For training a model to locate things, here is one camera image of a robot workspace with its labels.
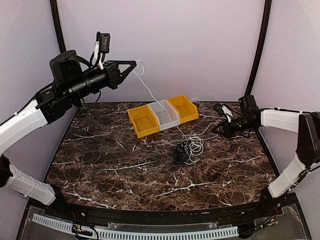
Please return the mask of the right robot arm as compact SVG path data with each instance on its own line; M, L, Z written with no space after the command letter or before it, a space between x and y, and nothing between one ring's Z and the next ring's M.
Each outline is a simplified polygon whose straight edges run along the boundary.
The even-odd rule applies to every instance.
M239 98L241 112L233 117L233 110L226 104L217 103L214 109L225 116L211 131L231 138L236 133L259 127L275 128L297 134L297 148L291 163L265 187L255 205L255 213L266 217L281 204L285 194L299 185L320 161L320 113L287 110L283 108L259 108L253 95Z

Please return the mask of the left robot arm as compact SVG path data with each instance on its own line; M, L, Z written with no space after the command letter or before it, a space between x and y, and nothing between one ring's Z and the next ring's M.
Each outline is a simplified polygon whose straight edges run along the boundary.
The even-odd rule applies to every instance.
M105 87L117 89L137 63L98 59L93 65L75 50L68 50L53 58L49 66L53 82L0 124L0 186L42 203L60 218L67 218L71 208L60 188L22 172L4 153L25 136L63 117L69 109L80 107L86 96Z

